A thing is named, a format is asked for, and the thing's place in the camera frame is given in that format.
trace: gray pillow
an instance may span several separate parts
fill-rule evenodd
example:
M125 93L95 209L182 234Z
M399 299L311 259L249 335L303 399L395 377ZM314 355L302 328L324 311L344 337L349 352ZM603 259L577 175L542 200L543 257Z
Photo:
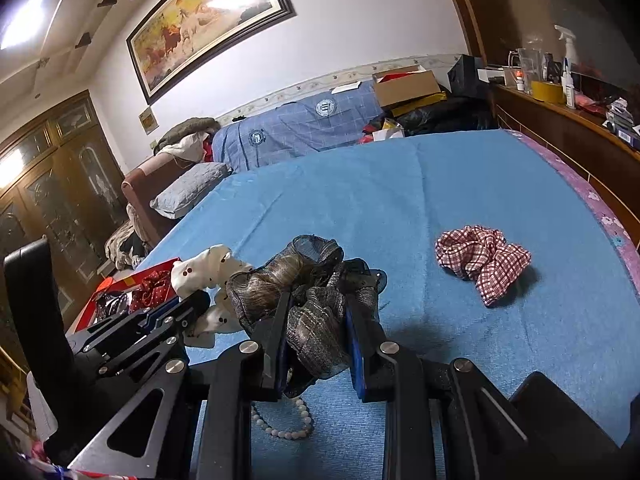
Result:
M231 173L231 167L222 162L201 162L176 179L149 205L167 218L182 218Z

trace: framed painting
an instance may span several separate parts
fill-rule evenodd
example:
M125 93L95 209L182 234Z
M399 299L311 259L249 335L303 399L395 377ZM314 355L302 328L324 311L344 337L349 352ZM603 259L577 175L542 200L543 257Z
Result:
M127 38L151 104L220 51L292 14L289 0L162 0Z

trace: small box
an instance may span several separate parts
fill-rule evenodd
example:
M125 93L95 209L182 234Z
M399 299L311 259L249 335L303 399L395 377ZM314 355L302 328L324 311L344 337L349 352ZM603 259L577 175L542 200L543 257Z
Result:
M407 74L382 81L385 76ZM421 65L406 66L373 74L373 91L382 108L440 92L440 87L431 70Z

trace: metal screw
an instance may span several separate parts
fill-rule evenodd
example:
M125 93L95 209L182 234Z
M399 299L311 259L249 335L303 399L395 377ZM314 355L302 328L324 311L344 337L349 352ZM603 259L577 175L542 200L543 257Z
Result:
M255 341L245 341L240 345L240 351L243 354L252 354L258 348L260 348L260 345L258 345L258 343Z
M394 343L393 341L385 341L380 345L380 351L383 354L396 354L399 349L398 343Z
M453 361L453 367L459 372L470 372L474 368L474 364L463 357Z
M184 361L181 361L180 359L171 359L164 366L164 369L170 374L179 374L184 370Z

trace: circular logo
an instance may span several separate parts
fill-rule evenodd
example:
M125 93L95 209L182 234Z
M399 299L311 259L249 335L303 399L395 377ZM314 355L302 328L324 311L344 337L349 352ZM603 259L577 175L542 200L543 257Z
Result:
M254 130L249 134L249 142L252 146L257 146L264 140L264 132L262 130Z
M316 112L321 117L328 117L335 111L335 101L332 99L322 99L316 105Z

